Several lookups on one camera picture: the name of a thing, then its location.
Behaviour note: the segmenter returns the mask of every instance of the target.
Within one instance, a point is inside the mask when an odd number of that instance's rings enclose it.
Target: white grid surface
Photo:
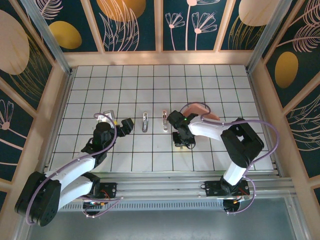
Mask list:
[[[170,114],[189,102],[205,102],[222,121],[259,119],[243,65],[79,66],[49,167],[67,163],[86,145],[98,123],[94,113],[113,110],[118,124],[132,118],[134,130],[117,138],[94,172],[225,171],[231,159],[222,142],[196,136],[195,148],[181,149],[169,123],[163,131],[162,111]],[[267,146],[261,125],[251,126]],[[273,170],[271,159],[255,164],[257,170]]]

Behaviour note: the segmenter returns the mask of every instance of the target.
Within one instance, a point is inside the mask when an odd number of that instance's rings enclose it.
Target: orange object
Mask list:
[[[212,120],[218,120],[220,121],[220,117],[218,117],[217,115],[214,114],[214,109],[211,109],[211,113],[208,115],[205,115],[204,117],[206,119],[212,119]],[[190,114],[198,114],[199,116],[201,116],[202,114],[206,114],[208,113],[209,110],[206,109],[204,106],[202,106],[201,104],[198,103],[194,103],[194,104],[190,104],[188,106],[188,108],[183,112],[183,115],[185,117],[189,116]]]

